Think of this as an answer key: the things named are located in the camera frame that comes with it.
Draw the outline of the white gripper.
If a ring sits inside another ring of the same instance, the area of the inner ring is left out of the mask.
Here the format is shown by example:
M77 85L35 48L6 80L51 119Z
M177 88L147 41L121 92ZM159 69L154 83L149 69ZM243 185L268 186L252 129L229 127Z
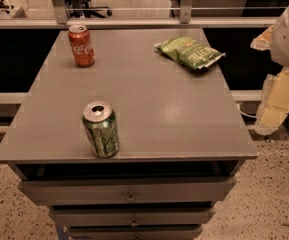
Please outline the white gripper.
M277 19L274 27L271 25L254 38L250 47L259 51L270 49L274 62L289 66L289 6ZM278 75L268 75L264 81L255 131L260 135L271 135L279 129L288 114L289 67L284 67Z

